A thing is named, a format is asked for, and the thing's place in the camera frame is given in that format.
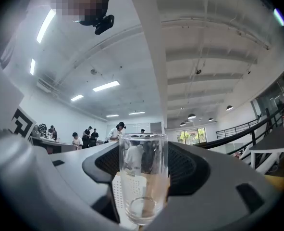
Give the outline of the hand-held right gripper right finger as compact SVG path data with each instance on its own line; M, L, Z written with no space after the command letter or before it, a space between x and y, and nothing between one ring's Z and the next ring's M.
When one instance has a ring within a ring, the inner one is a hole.
M277 203L264 175L227 154L170 142L171 185L148 231L247 231Z

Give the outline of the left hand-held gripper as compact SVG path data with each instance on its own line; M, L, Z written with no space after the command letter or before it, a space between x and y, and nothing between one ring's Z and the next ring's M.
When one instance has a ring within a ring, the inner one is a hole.
M0 68L0 83L4 77ZM0 127L5 120L0 112ZM94 223L94 211L69 187L45 150L3 130L0 194L10 214L23 223Z

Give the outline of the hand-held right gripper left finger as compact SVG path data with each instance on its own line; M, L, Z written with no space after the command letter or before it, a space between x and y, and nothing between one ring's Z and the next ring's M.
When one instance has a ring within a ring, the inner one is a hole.
M82 201L98 214L120 224L112 189L113 178L119 171L117 142L52 154L50 159L63 162L56 169Z

